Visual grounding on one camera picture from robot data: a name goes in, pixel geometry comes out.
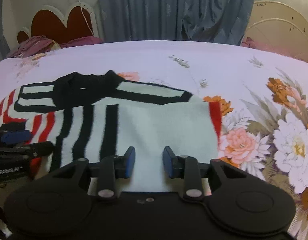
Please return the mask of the cream round headboard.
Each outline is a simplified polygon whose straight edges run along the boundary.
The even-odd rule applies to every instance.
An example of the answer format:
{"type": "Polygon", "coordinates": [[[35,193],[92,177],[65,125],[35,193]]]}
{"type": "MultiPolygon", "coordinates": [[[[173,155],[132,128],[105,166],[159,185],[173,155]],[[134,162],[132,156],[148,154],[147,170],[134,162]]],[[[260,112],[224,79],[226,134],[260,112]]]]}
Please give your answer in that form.
{"type": "Polygon", "coordinates": [[[240,45],[308,63],[308,21],[284,3],[256,1],[240,45]]]}

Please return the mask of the pink floral bed sheet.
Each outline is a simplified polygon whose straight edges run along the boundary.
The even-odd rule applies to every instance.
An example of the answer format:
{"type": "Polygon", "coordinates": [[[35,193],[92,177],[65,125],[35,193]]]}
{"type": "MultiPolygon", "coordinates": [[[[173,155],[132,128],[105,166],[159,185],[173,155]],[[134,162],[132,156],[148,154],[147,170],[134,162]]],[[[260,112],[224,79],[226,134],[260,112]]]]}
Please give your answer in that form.
{"type": "MultiPolygon", "coordinates": [[[[99,197],[101,161],[36,177],[43,157],[32,158],[30,176],[0,183],[0,239],[308,239],[308,63],[203,42],[80,46],[1,61],[0,102],[23,85],[108,71],[219,104],[217,157],[197,160],[204,197],[182,198],[182,179],[163,192],[121,191],[129,179],[117,179],[117,196],[99,197]]],[[[0,137],[24,130],[4,124],[0,137]]]]}

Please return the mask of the pink pillow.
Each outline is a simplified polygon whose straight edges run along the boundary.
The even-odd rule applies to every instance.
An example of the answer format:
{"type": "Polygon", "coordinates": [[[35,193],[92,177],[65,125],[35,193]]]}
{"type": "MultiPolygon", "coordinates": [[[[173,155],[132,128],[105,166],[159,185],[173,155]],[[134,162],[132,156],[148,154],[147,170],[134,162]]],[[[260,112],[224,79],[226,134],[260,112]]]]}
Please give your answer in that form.
{"type": "Polygon", "coordinates": [[[101,44],[102,42],[103,40],[99,37],[86,36],[86,37],[76,38],[66,43],[62,43],[59,46],[61,48],[70,48],[70,47],[87,46],[93,44],[101,44]]]}

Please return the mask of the purple folded bedding pile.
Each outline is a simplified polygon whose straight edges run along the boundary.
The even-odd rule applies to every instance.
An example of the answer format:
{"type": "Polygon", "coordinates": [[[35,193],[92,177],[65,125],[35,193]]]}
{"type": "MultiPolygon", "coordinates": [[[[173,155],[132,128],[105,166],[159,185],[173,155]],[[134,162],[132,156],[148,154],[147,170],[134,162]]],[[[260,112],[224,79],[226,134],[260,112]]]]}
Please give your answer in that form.
{"type": "Polygon", "coordinates": [[[21,42],[15,49],[10,51],[7,58],[26,58],[40,53],[57,50],[61,47],[59,44],[45,36],[33,36],[24,42],[21,42]]]}

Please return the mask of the blue centre curtain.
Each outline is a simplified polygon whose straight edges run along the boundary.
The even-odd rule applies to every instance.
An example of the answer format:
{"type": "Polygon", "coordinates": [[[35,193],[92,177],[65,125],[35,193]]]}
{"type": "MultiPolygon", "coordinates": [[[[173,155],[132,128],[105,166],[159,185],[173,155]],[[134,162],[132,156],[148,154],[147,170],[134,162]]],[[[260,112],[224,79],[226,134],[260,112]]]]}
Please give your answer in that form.
{"type": "Polygon", "coordinates": [[[238,45],[254,0],[99,0],[107,42],[183,40],[238,45]]]}

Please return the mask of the red heart-shaped headboard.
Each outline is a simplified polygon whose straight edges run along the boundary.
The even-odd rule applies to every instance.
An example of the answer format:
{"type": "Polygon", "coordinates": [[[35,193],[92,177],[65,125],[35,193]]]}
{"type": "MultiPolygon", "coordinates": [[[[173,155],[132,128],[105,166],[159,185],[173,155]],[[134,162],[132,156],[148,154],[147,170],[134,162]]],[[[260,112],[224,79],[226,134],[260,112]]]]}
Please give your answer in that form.
{"type": "Polygon", "coordinates": [[[63,14],[57,8],[45,5],[35,13],[30,27],[22,27],[17,33],[17,42],[33,36],[45,36],[58,44],[86,36],[99,37],[94,10],[87,3],[76,2],[63,14]]]}

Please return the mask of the striped knit child sweater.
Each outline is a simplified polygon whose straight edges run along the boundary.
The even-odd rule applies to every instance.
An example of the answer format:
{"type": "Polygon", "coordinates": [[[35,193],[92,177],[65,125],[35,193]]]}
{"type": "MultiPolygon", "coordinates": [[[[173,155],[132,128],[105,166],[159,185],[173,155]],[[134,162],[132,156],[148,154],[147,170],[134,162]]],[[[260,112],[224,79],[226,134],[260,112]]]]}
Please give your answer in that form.
{"type": "Polygon", "coordinates": [[[74,160],[96,163],[136,151],[131,178],[121,191],[169,191],[179,187],[163,169],[163,150],[201,163],[217,157],[221,130],[218,103],[154,83],[128,81],[113,71],[74,72],[51,82],[17,88],[0,102],[0,128],[17,122],[31,132],[30,142],[52,142],[49,157],[32,162],[41,177],[74,160]]]}

